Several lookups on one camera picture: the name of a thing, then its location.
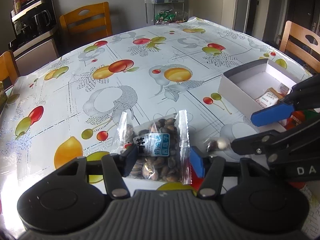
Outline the tan nut snack packet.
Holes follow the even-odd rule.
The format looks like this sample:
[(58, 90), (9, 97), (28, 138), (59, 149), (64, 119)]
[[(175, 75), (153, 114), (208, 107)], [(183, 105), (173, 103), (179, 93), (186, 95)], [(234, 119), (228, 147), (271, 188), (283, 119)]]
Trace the tan nut snack packet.
[(256, 98), (255, 102), (263, 108), (268, 108), (276, 105), (278, 101), (283, 97), (283, 94), (280, 94), (278, 91), (271, 87), (268, 88), (263, 95)]

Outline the orange snack packet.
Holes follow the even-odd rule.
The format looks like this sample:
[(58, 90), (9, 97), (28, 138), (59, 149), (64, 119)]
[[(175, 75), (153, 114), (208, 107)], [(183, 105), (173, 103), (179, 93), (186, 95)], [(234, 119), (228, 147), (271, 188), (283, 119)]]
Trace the orange snack packet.
[(292, 129), (306, 120), (305, 114), (303, 111), (293, 112), (289, 118), (286, 120), (286, 125), (284, 126), (286, 130)]

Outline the brown cone snack stick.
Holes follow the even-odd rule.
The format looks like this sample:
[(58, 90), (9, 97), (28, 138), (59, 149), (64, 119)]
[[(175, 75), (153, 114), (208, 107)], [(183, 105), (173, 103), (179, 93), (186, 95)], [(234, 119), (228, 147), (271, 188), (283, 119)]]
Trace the brown cone snack stick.
[(279, 88), (278, 88), (278, 93), (279, 93), (279, 94), (282, 94), (283, 96), (285, 96), (285, 95), (289, 94), (289, 92), (290, 92), (289, 87), (287, 87), (287, 86), (284, 85), (283, 83), (281, 83), (281, 84), (279, 85)]

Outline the white ball candy wrapper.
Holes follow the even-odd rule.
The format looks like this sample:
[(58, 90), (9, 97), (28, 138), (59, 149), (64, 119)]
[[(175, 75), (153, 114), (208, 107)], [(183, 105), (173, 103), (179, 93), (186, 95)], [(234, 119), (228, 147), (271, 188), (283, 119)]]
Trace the white ball candy wrapper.
[(204, 144), (206, 152), (225, 151), (231, 148), (230, 140), (224, 137), (209, 138)]

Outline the clear melon seed packet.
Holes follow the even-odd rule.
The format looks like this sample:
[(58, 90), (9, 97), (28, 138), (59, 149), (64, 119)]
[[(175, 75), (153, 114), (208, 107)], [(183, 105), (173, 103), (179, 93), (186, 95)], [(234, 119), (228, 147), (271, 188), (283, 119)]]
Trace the clear melon seed packet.
[(134, 126), (126, 112), (121, 113), (112, 146), (114, 153), (123, 154), (130, 147), (138, 157), (129, 177), (163, 182), (192, 181), (190, 140), (187, 111), (160, 115)]

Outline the white cardboard box tray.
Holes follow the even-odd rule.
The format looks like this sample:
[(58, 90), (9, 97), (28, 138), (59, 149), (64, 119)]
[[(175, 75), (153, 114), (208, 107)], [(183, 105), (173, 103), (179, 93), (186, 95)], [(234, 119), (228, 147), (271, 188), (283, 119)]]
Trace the white cardboard box tray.
[[(263, 95), (268, 88), (272, 87), (278, 91), (279, 85), (283, 83), (291, 91), (299, 82), (297, 77), (281, 66), (271, 60), (261, 59), (224, 72), (218, 93), (251, 121), (254, 112), (264, 109), (255, 99)], [(280, 122), (261, 126), (260, 130), (275, 129), (283, 132), (285, 127)]]

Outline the fruit pattern tablecloth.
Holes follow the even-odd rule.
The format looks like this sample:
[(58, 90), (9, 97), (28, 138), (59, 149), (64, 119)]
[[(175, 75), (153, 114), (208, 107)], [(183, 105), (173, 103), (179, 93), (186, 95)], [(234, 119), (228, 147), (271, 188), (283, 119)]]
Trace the fruit pattern tablecloth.
[(224, 72), (259, 59), (310, 73), (268, 44), (208, 20), (153, 25), (82, 46), (15, 82), (1, 113), (1, 227), (24, 233), (20, 195), (77, 156), (118, 152), (134, 126), (186, 110), (190, 143), (259, 132), (218, 91)]

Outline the right wooden chair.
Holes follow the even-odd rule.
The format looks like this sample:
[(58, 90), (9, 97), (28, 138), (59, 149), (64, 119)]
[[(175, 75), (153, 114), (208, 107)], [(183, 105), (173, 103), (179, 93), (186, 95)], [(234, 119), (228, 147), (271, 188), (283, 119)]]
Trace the right wooden chair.
[(279, 50), (289, 52), (319, 73), (319, 36), (292, 21), (286, 21)]

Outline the wooden chair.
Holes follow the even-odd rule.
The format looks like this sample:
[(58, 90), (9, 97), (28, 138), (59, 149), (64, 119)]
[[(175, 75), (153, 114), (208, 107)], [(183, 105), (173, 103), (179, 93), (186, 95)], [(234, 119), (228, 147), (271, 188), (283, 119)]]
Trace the wooden chair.
[(14, 54), (11, 50), (5, 51), (0, 56), (0, 71), (0, 80), (4, 81), (9, 78), (12, 85), (15, 84), (17, 78), (20, 76)]
[(289, 52), (319, 73), (319, 36), (292, 21), (286, 21), (279, 50)]
[(59, 21), (69, 50), (113, 35), (108, 2), (85, 5), (61, 15)]

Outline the yellow tissue pack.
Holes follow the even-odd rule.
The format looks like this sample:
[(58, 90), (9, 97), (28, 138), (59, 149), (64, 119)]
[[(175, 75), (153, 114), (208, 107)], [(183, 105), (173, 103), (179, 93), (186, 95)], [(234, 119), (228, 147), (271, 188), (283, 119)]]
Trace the yellow tissue pack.
[(0, 106), (4, 105), (7, 101), (7, 94), (5, 92), (3, 82), (0, 81)]

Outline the grey cabinet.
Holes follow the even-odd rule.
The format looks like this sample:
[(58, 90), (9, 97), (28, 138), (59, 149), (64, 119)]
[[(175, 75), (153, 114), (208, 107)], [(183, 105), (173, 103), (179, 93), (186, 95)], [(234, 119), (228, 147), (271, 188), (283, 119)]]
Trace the grey cabinet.
[(53, 30), (48, 31), (13, 52), (20, 76), (28, 75), (59, 57)]

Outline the left wooden chair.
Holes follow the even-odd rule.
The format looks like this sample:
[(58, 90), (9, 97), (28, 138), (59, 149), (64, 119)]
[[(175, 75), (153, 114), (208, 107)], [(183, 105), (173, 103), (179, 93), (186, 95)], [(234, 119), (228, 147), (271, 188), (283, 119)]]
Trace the left wooden chair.
[(14, 54), (11, 50), (5, 51), (0, 56), (0, 71), (0, 80), (4, 81), (9, 78), (12, 85), (15, 84), (17, 78), (20, 76)]

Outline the far wooden chair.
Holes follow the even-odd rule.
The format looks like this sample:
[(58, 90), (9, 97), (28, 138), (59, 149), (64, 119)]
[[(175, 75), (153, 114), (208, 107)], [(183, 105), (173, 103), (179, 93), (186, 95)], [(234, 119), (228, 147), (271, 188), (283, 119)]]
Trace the far wooden chair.
[(61, 15), (59, 21), (69, 50), (113, 35), (108, 2), (85, 5)]

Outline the green candy bag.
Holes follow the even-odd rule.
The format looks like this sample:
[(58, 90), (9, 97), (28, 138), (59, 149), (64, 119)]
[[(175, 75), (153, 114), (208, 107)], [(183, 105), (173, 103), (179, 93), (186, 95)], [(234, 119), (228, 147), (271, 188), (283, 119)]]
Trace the green candy bag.
[(155, 23), (156, 24), (171, 23), (171, 22), (174, 22), (175, 18), (176, 18), (176, 13), (173, 10), (160, 11), (155, 16)]

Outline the black coffee machine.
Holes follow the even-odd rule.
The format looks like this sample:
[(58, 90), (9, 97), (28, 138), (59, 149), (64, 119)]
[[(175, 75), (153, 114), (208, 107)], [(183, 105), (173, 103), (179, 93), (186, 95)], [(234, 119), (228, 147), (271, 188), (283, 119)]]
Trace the black coffee machine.
[(11, 16), (11, 25), (15, 38), (8, 47), (16, 51), (57, 25), (53, 0), (27, 0), (21, 11)]

